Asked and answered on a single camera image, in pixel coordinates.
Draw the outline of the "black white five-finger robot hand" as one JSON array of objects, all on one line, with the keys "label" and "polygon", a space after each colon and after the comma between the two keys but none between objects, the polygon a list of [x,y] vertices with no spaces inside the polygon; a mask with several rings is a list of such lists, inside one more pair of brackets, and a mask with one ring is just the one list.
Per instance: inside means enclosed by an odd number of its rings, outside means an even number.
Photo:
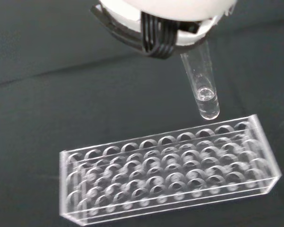
[{"label": "black white five-finger robot hand", "polygon": [[235,0],[99,0],[91,13],[117,40],[146,57],[167,59],[202,43]]}]

